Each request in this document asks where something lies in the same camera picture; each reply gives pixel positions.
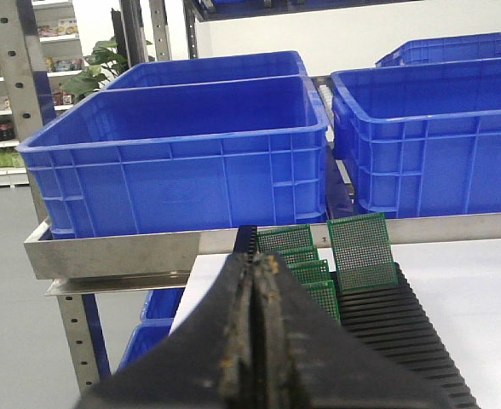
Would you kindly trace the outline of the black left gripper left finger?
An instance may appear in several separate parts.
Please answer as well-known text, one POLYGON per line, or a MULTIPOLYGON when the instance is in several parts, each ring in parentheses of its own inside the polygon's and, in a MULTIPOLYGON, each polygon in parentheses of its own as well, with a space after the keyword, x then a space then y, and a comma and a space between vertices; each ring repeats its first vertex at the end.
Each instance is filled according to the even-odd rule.
POLYGON ((248 370, 227 355, 229 324, 247 272, 229 255, 194 311, 138 360, 92 386, 78 408, 253 408, 248 370))

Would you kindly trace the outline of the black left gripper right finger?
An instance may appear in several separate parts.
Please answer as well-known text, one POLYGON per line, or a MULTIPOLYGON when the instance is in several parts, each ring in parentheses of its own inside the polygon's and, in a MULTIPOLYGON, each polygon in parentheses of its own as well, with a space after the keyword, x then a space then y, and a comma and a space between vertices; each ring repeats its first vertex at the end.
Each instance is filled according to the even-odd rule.
POLYGON ((274 252, 253 260, 262 408, 451 408, 447 393, 343 329, 274 252))

